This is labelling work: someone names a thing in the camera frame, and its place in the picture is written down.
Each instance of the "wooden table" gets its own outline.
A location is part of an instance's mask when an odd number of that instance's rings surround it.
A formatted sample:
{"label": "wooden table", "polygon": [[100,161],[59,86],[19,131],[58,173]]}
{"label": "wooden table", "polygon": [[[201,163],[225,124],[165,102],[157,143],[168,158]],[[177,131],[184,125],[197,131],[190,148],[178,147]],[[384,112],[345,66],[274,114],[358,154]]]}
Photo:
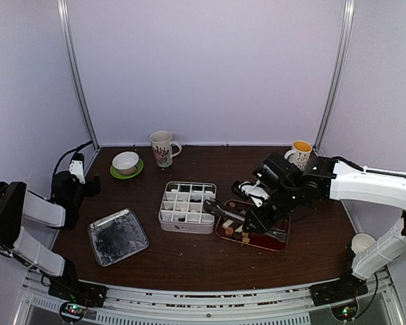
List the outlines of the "wooden table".
{"label": "wooden table", "polygon": [[[135,150],[144,170],[135,179],[110,175],[113,157]],[[89,172],[101,177],[100,196],[86,198],[75,230],[60,232],[54,251],[76,265],[82,280],[159,290],[238,290],[273,288],[337,278],[345,263],[345,245],[355,232],[340,202],[317,202],[314,215],[292,224],[286,251],[274,253],[222,240],[161,230],[158,209],[169,181],[215,183],[217,198],[236,198],[235,180],[253,180],[251,172],[276,147],[185,146],[167,169],[155,165],[150,148],[103,148]],[[109,267],[93,256],[87,226],[124,208],[136,212],[150,246]],[[304,211],[295,211],[292,218]]]}

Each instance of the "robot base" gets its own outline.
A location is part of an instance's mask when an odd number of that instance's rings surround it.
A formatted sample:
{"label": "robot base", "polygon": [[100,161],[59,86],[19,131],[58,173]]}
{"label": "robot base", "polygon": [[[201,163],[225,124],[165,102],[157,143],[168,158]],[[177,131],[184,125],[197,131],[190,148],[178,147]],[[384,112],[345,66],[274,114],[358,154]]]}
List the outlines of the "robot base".
{"label": "robot base", "polygon": [[74,294],[57,282],[51,283],[48,294],[86,307],[102,307],[104,305],[107,295],[105,286],[80,281],[78,281],[78,286],[84,295]]}
{"label": "robot base", "polygon": [[339,280],[315,284],[310,287],[310,293],[314,306],[317,307],[365,295],[368,288],[365,281],[347,275]]}

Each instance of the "green saucer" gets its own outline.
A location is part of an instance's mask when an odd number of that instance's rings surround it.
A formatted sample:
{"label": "green saucer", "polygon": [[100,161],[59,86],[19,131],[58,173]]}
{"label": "green saucer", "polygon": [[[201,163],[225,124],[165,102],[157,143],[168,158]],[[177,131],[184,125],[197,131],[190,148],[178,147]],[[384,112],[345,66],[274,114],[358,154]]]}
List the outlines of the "green saucer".
{"label": "green saucer", "polygon": [[113,176],[114,178],[117,178],[117,179],[130,179],[130,178],[133,178],[133,177],[137,176],[138,174],[140,174],[141,171],[143,170],[143,167],[144,167],[143,161],[140,159],[140,160],[138,160],[137,170],[134,173],[132,173],[130,175],[121,175],[117,171],[117,169],[115,169],[113,166],[111,166],[110,174],[111,174],[111,176]]}

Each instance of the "red tray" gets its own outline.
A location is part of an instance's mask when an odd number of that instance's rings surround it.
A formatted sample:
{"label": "red tray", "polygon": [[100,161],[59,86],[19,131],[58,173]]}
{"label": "red tray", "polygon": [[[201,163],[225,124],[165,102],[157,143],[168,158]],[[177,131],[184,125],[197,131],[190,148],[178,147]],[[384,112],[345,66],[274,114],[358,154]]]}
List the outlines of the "red tray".
{"label": "red tray", "polygon": [[[242,202],[239,200],[228,200],[225,203],[225,205],[228,206],[228,204],[230,202],[234,202],[236,204],[235,210],[237,210],[238,212],[240,212],[242,210],[248,211],[252,207],[254,207],[253,204],[250,204],[247,202]],[[223,218],[219,218],[217,225],[215,226],[215,233],[217,234],[218,237],[220,237],[222,239],[226,239],[231,242],[237,242],[238,244],[242,244],[242,245],[253,246],[253,247],[257,247],[257,248],[261,248],[261,249],[267,249],[268,251],[273,251],[273,252],[282,252],[287,248],[287,244],[288,244],[289,240],[287,240],[286,242],[280,242],[278,239],[275,239],[275,238],[272,238],[272,237],[269,237],[269,236],[266,236],[263,234],[249,233],[248,237],[250,239],[250,242],[248,244],[245,242],[242,242],[240,240],[236,240],[231,237],[227,237],[225,235],[225,229],[223,228],[223,223],[224,223]],[[288,235],[290,232],[290,223],[285,220],[281,220],[277,224],[277,228],[285,231]]]}

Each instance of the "silver tray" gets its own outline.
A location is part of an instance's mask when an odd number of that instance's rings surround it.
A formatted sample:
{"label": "silver tray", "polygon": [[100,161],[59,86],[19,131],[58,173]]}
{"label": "silver tray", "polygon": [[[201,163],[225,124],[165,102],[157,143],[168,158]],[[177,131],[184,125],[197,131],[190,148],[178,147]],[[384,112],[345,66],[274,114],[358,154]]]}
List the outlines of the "silver tray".
{"label": "silver tray", "polygon": [[88,227],[96,261],[109,266],[149,247],[140,221],[131,209],[119,211]]}

